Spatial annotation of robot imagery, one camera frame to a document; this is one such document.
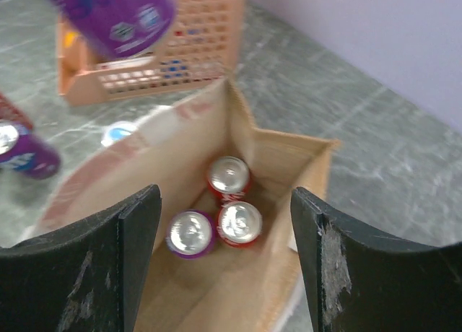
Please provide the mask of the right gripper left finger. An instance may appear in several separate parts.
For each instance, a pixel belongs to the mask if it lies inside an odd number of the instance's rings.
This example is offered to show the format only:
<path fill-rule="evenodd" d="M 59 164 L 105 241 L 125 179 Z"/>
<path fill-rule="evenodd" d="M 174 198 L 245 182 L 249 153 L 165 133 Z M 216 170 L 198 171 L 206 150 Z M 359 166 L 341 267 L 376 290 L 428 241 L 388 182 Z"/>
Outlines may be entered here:
<path fill-rule="evenodd" d="M 3 331 L 132 331 L 160 221 L 149 185 L 1 250 Z"/>

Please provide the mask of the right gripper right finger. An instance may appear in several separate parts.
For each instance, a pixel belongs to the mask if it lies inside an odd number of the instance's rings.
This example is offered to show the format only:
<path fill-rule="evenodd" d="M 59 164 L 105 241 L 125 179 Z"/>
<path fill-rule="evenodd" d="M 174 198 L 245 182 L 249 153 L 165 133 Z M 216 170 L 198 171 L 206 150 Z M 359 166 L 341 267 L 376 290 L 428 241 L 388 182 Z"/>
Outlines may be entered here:
<path fill-rule="evenodd" d="M 459 331 L 461 245 L 393 236 L 298 187 L 291 217 L 314 331 Z"/>

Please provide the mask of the burlap canvas tote bag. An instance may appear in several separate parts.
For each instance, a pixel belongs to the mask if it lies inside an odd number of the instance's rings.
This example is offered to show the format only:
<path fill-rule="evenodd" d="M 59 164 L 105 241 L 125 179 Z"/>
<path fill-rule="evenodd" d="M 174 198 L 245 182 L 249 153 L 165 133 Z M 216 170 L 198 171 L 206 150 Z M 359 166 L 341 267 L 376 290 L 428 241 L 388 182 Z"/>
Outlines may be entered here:
<path fill-rule="evenodd" d="M 304 187 L 325 196 L 334 139 L 257 127 L 230 79 L 153 112 L 137 130 L 84 163 L 57 191 L 38 232 L 57 230 L 120 201 L 150 183 L 162 214 L 136 320 L 137 331 L 273 331 L 301 277 L 290 196 Z M 219 157 L 242 159 L 251 174 L 243 199 L 261 213 L 263 229 L 249 247 L 234 248 L 217 232 L 223 205 L 206 173 Z M 199 209 L 214 221 L 209 255 L 182 260 L 167 249 L 172 218 Z"/>

